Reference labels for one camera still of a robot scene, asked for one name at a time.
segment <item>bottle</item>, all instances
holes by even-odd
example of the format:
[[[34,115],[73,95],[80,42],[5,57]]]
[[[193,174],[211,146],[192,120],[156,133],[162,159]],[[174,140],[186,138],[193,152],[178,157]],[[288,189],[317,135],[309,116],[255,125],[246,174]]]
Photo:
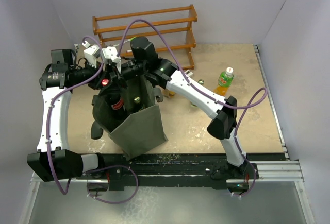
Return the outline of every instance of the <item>bottle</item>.
[[[203,79],[198,80],[198,83],[199,83],[200,85],[204,86],[204,80],[203,80]]]
[[[144,103],[141,101],[139,96],[134,98],[134,112],[138,112],[145,109]]]
[[[215,93],[221,96],[225,96],[229,86],[231,85],[234,78],[233,68],[228,67],[226,71],[221,72],[218,79],[218,86],[215,89]]]
[[[127,118],[124,101],[119,93],[109,94],[105,99],[111,106],[111,115],[114,119],[123,121]]]
[[[163,96],[164,96],[164,97],[167,97],[167,98],[173,98],[174,95],[175,95],[175,92],[170,91],[170,90],[168,90],[168,89],[162,89],[161,91],[162,91],[162,93],[163,93]]]

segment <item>tabletop surface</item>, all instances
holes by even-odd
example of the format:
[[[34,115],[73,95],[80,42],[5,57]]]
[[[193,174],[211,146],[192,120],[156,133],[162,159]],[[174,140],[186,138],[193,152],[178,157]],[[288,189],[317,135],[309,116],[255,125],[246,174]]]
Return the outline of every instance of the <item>tabletop surface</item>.
[[[188,58],[184,51],[174,52],[183,66]],[[161,57],[171,59],[169,53]],[[195,61],[193,79],[203,79],[205,87],[214,90],[219,74],[227,67],[234,69],[234,80],[227,97],[234,96],[239,106],[245,106],[252,95],[264,87],[258,60],[252,44],[198,44],[192,50]],[[78,153],[121,153],[106,133],[99,140],[90,138],[92,117],[92,97],[98,91],[82,86],[73,91],[69,107],[68,139],[70,150]],[[190,101],[176,94],[174,98],[164,98],[159,103],[163,128],[168,141],[149,153],[223,153],[221,143],[208,134],[206,128],[210,118]],[[238,131],[246,152],[283,152],[276,121],[268,98],[260,105],[250,108]]]

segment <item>dark bottle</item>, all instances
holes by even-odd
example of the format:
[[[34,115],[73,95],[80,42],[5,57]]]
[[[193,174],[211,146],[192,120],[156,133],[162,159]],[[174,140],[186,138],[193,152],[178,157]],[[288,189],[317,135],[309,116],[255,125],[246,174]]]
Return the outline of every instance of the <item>dark bottle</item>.
[[[138,112],[145,109],[145,105],[141,101],[141,98],[139,96],[134,98],[134,112]]]
[[[106,96],[106,101],[111,107],[111,115],[113,118],[117,120],[125,120],[127,118],[124,101],[119,93],[109,94]]]

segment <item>plastic bottle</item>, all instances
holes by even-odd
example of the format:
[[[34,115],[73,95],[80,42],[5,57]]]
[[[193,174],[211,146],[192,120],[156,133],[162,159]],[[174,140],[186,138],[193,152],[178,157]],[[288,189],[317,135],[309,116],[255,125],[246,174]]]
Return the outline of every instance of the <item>plastic bottle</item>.
[[[228,67],[226,71],[221,72],[218,79],[218,86],[215,89],[215,93],[221,96],[225,96],[228,88],[230,87],[234,78],[233,68]]]

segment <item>wooden rack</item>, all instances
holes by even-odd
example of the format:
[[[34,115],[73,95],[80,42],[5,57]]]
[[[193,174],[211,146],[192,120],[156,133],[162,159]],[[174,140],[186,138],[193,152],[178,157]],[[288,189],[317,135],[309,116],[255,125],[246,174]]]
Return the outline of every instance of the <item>wooden rack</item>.
[[[102,17],[93,16],[93,32],[95,35],[98,35],[100,43],[101,43],[102,47],[104,47],[105,42],[117,41],[117,40],[121,39],[121,36],[104,38],[103,37],[104,33],[124,31],[126,29],[126,26],[100,28],[99,27],[100,21],[128,18],[128,17],[142,16],[142,15],[150,15],[150,14],[160,14],[160,13],[167,13],[167,12],[183,11],[183,10],[189,10],[189,15],[187,18],[152,22],[152,24],[154,26],[163,26],[163,25],[170,25],[170,24],[187,23],[187,27],[161,30],[160,33],[166,34],[166,33],[176,33],[176,32],[183,32],[183,31],[187,32],[186,33],[186,43],[181,44],[181,45],[172,45],[171,49],[172,50],[185,49],[187,52],[187,56],[188,56],[190,65],[188,67],[184,67],[183,69],[184,70],[187,70],[187,69],[193,70],[195,68],[195,64],[194,64],[193,58],[191,56],[191,48],[196,47],[196,41],[195,41],[194,35],[192,33],[192,22],[197,21],[197,13],[192,4],[189,6],[186,6],[186,7],[178,7],[178,8],[171,8],[171,9],[159,9],[159,10],[136,12],[136,13],[130,13],[130,14],[118,14],[118,15],[102,16]],[[144,28],[144,27],[148,27],[148,24],[145,24],[145,23],[135,24],[135,25],[132,25],[130,27],[130,29]],[[130,39],[135,36],[146,36],[147,37],[147,36],[154,36],[154,35],[157,35],[157,33],[154,31],[142,32],[142,33],[136,33],[133,35],[127,35],[125,38]],[[166,47],[156,48],[156,52],[167,51],[167,50],[168,49]],[[132,56],[132,52],[121,53],[121,56],[122,57]]]

